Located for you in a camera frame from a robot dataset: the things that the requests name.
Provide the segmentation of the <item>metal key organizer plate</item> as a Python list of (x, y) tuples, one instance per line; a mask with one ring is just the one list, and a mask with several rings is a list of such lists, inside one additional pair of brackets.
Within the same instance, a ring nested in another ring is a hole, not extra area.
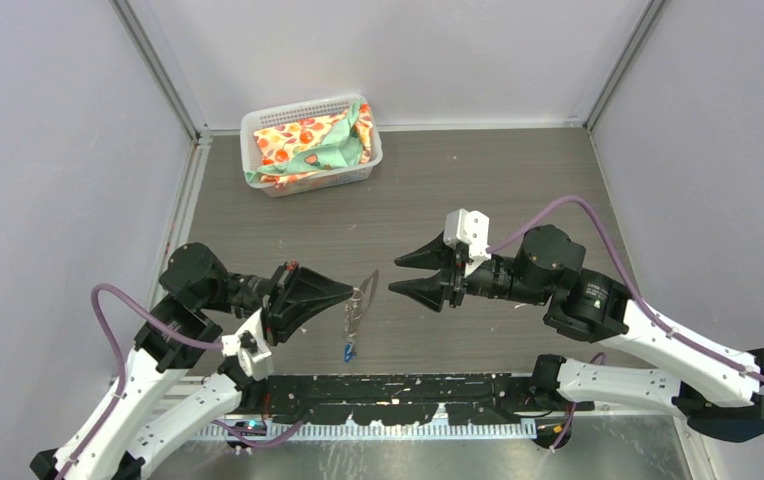
[(358, 287), (353, 289), (351, 298), (345, 304), (345, 326), (343, 338), (348, 345), (355, 345), (363, 316), (369, 311), (375, 297), (379, 281), (379, 270), (374, 270)]

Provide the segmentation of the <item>blue tagged key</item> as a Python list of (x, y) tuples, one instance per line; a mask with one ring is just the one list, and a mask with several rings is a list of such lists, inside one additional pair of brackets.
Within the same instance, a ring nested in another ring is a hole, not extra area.
[(344, 362), (348, 363), (355, 357), (355, 350), (353, 343), (347, 343), (344, 348)]

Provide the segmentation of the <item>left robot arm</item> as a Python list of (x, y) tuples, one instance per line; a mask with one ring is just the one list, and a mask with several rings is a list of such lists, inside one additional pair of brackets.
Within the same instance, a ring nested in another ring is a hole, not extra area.
[(108, 283), (92, 290), (120, 299), (143, 326), (128, 352), (112, 344), (115, 381), (64, 445), (35, 455), (36, 477), (150, 477), (207, 424), (256, 412), (273, 348), (354, 292), (294, 261), (270, 277), (233, 273), (201, 243), (178, 247), (159, 283), (165, 295), (151, 309)]

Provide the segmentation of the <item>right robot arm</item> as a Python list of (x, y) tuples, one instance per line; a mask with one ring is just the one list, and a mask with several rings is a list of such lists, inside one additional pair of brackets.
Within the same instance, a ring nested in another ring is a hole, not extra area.
[(478, 296), (545, 308), (544, 323), (575, 341), (612, 348), (645, 362), (642, 369), (542, 354), (529, 397), (542, 410), (608, 402), (683, 419), (698, 433), (730, 443), (764, 434), (764, 348), (739, 351), (689, 333), (644, 311), (621, 282), (584, 267), (585, 249), (562, 230), (528, 231), (513, 257), (471, 259), (467, 245), (439, 236), (399, 257), (426, 278), (393, 282), (390, 290), (440, 311)]

